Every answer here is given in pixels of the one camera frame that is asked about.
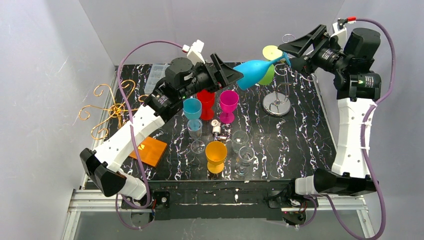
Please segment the clear wine glass gold rack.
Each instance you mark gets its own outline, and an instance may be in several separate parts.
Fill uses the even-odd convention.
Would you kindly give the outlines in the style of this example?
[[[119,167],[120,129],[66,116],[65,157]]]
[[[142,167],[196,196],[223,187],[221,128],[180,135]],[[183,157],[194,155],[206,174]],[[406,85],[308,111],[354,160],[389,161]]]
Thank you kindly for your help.
[[[192,143],[190,144],[191,150],[195,154],[201,154],[205,150],[205,143],[202,141],[203,123],[200,119],[191,119],[187,122],[187,129]]]

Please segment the orange yellow wine glass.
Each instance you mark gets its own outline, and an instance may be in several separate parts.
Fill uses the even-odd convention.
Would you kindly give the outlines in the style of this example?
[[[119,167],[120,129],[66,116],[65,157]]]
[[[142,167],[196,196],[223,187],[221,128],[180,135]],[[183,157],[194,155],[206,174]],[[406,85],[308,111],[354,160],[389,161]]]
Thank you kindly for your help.
[[[205,148],[207,159],[207,169],[212,174],[219,174],[223,171],[225,160],[228,154],[227,147],[220,141],[212,141]]]

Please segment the clear wine glass silver rack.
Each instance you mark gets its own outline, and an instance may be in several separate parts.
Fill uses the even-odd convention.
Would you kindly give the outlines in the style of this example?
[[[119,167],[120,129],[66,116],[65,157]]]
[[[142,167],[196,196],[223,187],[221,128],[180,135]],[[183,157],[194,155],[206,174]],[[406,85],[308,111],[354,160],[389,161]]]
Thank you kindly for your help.
[[[255,151],[253,148],[250,146],[241,147],[236,158],[235,173],[239,176],[246,175],[254,159]]]

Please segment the light blue wine glass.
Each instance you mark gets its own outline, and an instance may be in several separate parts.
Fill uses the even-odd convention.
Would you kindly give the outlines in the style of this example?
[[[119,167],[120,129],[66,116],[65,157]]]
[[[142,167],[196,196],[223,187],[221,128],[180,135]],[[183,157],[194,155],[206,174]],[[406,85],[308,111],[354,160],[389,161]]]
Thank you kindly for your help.
[[[188,119],[187,126],[192,131],[198,131],[201,128],[202,103],[197,98],[185,99],[183,101],[183,113]]]

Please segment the red wine glass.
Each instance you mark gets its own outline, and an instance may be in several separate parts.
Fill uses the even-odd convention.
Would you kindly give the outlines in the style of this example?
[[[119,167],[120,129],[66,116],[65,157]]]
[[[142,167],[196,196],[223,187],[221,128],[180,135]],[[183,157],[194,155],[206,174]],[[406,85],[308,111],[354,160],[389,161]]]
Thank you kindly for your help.
[[[215,104],[215,93],[202,90],[196,94],[197,99],[201,102],[200,118],[209,121],[214,117],[213,105]]]

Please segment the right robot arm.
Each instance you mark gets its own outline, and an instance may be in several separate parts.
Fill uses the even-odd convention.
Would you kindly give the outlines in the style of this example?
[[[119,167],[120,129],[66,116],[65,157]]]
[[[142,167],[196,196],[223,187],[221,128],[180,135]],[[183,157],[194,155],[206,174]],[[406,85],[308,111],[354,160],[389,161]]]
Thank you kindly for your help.
[[[310,33],[279,45],[291,55],[291,68],[303,76],[322,69],[333,74],[339,110],[339,135],[335,160],[330,170],[319,168],[313,175],[294,180],[296,195],[336,194],[359,196],[376,191],[364,153],[372,125],[369,108],[381,96],[381,77],[371,71],[380,46],[380,34],[355,28],[344,46],[336,34],[320,24]]]

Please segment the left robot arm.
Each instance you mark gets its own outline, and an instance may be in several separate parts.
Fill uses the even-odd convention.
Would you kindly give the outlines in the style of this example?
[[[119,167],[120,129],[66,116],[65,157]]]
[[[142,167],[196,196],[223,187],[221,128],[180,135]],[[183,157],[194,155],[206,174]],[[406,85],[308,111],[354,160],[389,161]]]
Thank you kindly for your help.
[[[217,54],[210,57],[212,65],[193,64],[186,57],[173,59],[133,117],[102,144],[80,152],[85,173],[104,196],[121,194],[141,200],[149,194],[140,178],[121,171],[134,147],[181,111],[186,99],[202,90],[214,93],[243,78],[241,72],[224,63]]]

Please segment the pink wine glass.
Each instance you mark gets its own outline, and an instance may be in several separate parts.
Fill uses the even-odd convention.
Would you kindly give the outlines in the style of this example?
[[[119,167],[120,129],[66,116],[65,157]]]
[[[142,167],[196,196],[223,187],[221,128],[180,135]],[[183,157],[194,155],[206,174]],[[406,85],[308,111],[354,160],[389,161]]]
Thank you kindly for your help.
[[[223,124],[230,124],[234,121],[236,110],[239,102],[239,95],[233,90],[225,90],[219,96],[219,104],[222,113],[219,116],[220,121]]]

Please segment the blue wine glass silver rack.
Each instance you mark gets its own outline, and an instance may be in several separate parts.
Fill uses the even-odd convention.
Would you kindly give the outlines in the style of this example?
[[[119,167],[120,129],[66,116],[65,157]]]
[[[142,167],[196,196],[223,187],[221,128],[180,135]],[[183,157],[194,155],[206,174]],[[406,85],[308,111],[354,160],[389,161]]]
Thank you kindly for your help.
[[[275,64],[282,59],[285,59],[288,62],[288,65],[291,66],[289,55],[285,52],[282,53],[282,57],[278,57],[274,60],[249,60],[235,66],[234,69],[244,75],[242,79],[236,82],[237,86],[243,91],[254,86],[264,77],[271,64]]]

